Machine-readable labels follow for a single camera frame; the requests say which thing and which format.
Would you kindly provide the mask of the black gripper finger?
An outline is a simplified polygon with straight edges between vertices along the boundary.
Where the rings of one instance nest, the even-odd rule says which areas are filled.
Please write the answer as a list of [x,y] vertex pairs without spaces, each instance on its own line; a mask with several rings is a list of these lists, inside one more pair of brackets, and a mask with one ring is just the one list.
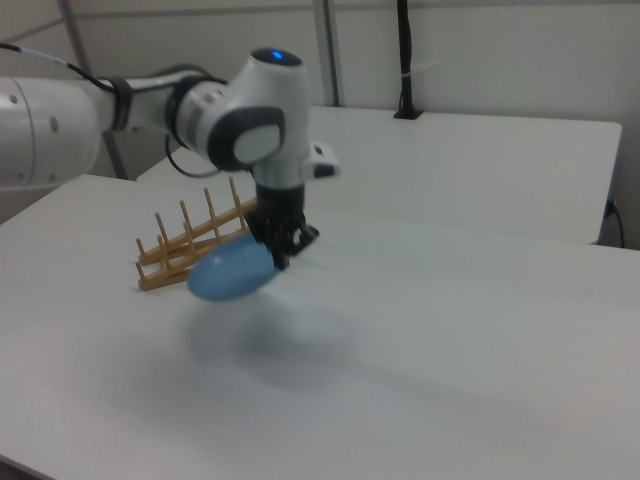
[[273,257],[274,266],[279,271],[284,271],[289,266],[288,244],[287,241],[276,237],[271,243],[271,254]]
[[297,256],[308,246],[310,246],[320,235],[318,229],[302,221],[290,235],[289,255]]

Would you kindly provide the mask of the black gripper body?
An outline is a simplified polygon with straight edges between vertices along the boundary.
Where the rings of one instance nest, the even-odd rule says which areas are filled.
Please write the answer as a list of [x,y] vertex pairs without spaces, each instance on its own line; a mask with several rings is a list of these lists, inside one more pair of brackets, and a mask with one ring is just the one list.
[[262,244],[277,240],[292,244],[294,234],[304,222],[305,187],[276,189],[256,185],[256,208],[247,214],[247,224],[254,239]]

